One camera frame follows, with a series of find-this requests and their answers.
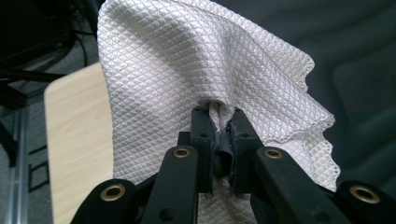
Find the microfiber towel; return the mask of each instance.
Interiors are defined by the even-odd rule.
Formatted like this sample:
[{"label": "microfiber towel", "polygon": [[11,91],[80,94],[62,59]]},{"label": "microfiber towel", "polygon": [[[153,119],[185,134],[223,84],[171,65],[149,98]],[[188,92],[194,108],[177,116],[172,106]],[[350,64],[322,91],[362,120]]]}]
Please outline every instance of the microfiber towel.
[{"label": "microfiber towel", "polygon": [[[191,110],[207,106],[222,133],[245,111],[266,146],[280,147],[321,186],[339,167],[323,131],[333,116],[307,93],[313,60],[258,25],[210,1],[107,0],[99,56],[113,120],[114,177],[135,184],[158,172]],[[200,223],[254,223],[249,195],[215,179],[199,199]]]}]

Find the metal frame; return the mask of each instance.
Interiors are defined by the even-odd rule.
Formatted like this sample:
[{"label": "metal frame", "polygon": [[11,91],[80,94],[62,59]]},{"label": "metal frame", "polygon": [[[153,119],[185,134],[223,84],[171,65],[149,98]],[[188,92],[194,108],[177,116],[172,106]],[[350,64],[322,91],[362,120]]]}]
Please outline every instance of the metal frame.
[{"label": "metal frame", "polygon": [[18,154],[18,143],[14,140],[12,135],[8,132],[6,127],[0,121],[0,144],[6,151],[9,159],[9,167],[15,166]]},{"label": "metal frame", "polygon": [[0,83],[0,105],[11,110],[26,106],[26,96],[5,83]]},{"label": "metal frame", "polygon": [[9,170],[9,198],[6,224],[27,223],[28,166],[26,128],[28,108],[14,112],[14,138],[18,142],[16,165]]}]

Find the screw hole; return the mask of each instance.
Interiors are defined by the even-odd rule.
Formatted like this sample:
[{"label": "screw hole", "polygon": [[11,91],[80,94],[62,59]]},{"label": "screw hole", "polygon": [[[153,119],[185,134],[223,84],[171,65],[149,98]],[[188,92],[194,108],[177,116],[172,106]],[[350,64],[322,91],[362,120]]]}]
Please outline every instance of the screw hole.
[{"label": "screw hole", "polygon": [[119,194],[121,192],[121,190],[120,189],[109,189],[107,192],[106,192],[106,195],[107,196],[116,196],[117,194]]},{"label": "screw hole", "polygon": [[190,156],[191,152],[185,148],[179,148],[174,151],[174,156],[177,158],[186,158]]},{"label": "screw hole", "polygon": [[283,157],[282,153],[276,149],[265,150],[265,155],[271,159],[280,159]]},{"label": "screw hole", "polygon": [[160,219],[162,221],[172,221],[177,216],[177,211],[173,208],[164,208],[160,212]]},{"label": "screw hole", "polygon": [[381,201],[376,193],[364,186],[354,185],[349,188],[349,192],[365,203],[379,203]]},{"label": "screw hole", "polygon": [[114,184],[102,190],[100,197],[105,202],[113,202],[121,198],[125,193],[125,187],[122,184]]}]

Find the table surface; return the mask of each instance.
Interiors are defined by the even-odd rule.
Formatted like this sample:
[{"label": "table surface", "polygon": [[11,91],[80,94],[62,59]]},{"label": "table surface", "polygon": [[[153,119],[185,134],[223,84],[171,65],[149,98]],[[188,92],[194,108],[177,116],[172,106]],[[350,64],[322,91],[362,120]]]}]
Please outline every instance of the table surface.
[{"label": "table surface", "polygon": [[45,92],[53,223],[70,223],[83,200],[112,177],[112,122],[99,63]]}]

